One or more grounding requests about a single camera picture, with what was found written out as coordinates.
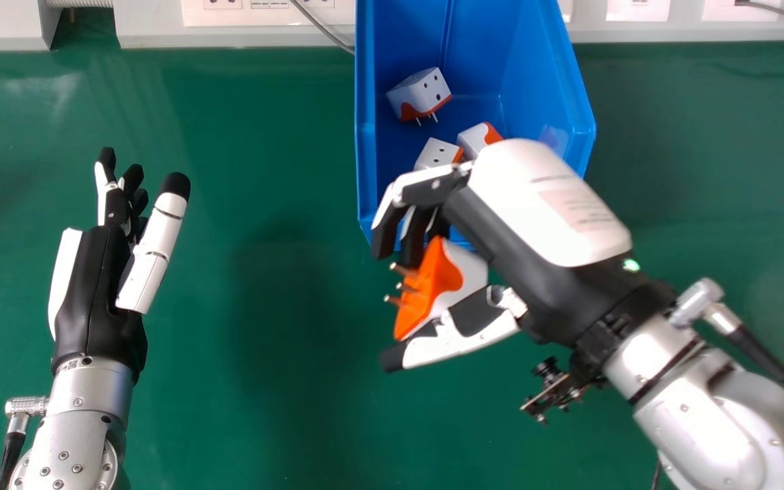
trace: blue plastic box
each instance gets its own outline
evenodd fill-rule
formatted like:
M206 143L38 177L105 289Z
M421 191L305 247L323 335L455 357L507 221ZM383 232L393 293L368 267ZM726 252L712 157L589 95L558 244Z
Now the blue plastic box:
M452 100L438 123L399 122L386 91L432 66ZM503 137L547 143L585 175L597 128L557 0L358 0L355 148L369 240L386 186L413 170L426 140L455 143L482 121Z

